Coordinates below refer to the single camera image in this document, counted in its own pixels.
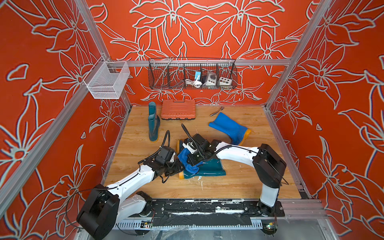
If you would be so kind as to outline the blue microfiber cloth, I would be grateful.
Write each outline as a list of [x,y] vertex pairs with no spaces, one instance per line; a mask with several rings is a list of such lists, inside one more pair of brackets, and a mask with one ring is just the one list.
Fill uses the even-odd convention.
[[179,154],[178,154],[178,158],[180,160],[180,162],[183,164],[185,170],[187,172],[189,172],[190,174],[196,174],[199,169],[200,169],[200,166],[203,165],[202,162],[198,163],[197,165],[195,166],[192,166],[191,164],[188,163],[188,156],[191,154],[191,152],[184,148]]

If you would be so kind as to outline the teal rubber boot orange sole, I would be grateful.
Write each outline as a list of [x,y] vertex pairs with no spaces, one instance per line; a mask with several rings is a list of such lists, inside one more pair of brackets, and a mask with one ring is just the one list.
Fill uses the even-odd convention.
[[151,142],[155,142],[158,139],[158,131],[160,127],[160,117],[157,114],[157,105],[155,102],[149,103],[149,139]]

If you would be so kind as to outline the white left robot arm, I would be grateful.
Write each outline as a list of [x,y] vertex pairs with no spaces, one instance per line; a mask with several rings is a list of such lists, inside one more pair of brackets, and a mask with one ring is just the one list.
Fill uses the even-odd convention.
[[102,240],[116,223],[146,208],[151,198],[135,191],[157,177],[168,178],[183,170],[184,165],[178,159],[163,163],[141,160],[139,168],[122,180],[106,187],[99,184],[92,188],[76,221],[95,240]]

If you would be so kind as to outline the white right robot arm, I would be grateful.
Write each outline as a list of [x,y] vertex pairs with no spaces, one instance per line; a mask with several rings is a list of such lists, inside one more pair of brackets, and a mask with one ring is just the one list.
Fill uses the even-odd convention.
[[258,208],[266,215],[271,215],[277,206],[277,199],[284,174],[286,162],[267,144],[260,147],[243,147],[214,140],[209,142],[196,134],[182,143],[183,150],[188,150],[187,163],[195,167],[212,160],[230,160],[254,167],[262,183],[262,192]]

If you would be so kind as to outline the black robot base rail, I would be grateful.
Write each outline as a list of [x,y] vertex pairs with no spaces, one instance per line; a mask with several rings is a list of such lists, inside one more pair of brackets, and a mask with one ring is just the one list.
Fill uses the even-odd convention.
[[281,202],[263,209],[258,200],[155,199],[150,207],[128,220],[141,221],[139,229],[262,229],[285,217]]

